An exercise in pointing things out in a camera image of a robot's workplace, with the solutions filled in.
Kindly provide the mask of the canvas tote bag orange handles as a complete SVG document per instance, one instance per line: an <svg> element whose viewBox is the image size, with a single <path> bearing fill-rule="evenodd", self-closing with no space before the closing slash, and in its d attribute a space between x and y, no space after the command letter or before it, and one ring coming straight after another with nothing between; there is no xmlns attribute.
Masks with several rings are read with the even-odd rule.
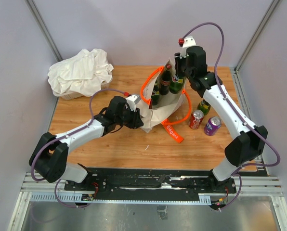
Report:
<svg viewBox="0 0 287 231"><path fill-rule="evenodd" d="M174 63L168 60L166 64L171 64L171 75L175 75ZM144 124L141 129L148 133L155 126L161 124L176 142L181 143L184 138L173 126L186 121L192 112L191 100L185 90L185 84L178 94L169 92L167 95L160 95L158 104L149 109L149 100L151 99L154 84L157 82L158 87L160 87L160 77L165 65L158 67L141 86L141 100L137 104L137 107L140 109L141 120ZM169 117L182 106L184 101L188 103L187 114L182 119L170 122Z"/></svg>

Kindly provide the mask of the green bottle gold foil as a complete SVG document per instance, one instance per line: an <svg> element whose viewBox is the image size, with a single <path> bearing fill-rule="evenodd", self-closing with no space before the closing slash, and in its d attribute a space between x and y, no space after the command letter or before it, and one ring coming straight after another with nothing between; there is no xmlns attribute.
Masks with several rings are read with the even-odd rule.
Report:
<svg viewBox="0 0 287 231"><path fill-rule="evenodd" d="M197 110L202 111L204 116L206 116L209 113L210 109L211 105L204 99L197 106Z"/></svg>

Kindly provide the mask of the red cola can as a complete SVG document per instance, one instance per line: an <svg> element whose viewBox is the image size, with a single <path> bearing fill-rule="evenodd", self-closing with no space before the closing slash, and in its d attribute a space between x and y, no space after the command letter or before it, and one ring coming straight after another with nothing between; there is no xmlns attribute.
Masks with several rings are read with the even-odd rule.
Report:
<svg viewBox="0 0 287 231"><path fill-rule="evenodd" d="M188 121L188 126L191 129L198 129L204 118L204 113L201 110L194 110Z"/></svg>

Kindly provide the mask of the purple soda can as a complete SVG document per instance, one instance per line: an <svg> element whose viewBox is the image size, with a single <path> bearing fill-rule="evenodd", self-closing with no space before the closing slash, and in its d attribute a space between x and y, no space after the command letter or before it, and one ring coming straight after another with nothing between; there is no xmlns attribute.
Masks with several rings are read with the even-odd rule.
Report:
<svg viewBox="0 0 287 231"><path fill-rule="evenodd" d="M211 117L204 127L204 133L208 136L213 136L221 127L221 119L217 116Z"/></svg>

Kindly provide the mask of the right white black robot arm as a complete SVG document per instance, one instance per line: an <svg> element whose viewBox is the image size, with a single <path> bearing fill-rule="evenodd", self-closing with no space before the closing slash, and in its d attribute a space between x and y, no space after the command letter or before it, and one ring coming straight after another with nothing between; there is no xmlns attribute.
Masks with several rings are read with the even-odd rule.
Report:
<svg viewBox="0 0 287 231"><path fill-rule="evenodd" d="M176 72L187 78L191 88L206 100L228 128L232 141L225 148L225 158L211 170L208 188L217 193L243 164L250 163L263 152L268 131L256 126L228 94L216 72L208 71L206 52L200 46L182 45L175 54Z"/></svg>

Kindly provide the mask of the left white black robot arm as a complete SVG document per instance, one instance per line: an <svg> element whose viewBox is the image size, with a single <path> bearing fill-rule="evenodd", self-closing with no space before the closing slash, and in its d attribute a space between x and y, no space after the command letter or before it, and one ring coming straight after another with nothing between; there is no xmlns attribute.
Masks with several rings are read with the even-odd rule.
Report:
<svg viewBox="0 0 287 231"><path fill-rule="evenodd" d="M91 173L81 164L68 163L68 155L85 143L122 127L137 129L143 126L136 106L140 99L139 95L115 96L107 107L81 126L56 135L43 134L29 160L31 172L39 173L40 180L49 183L70 180L81 190L88 190L92 186Z"/></svg>

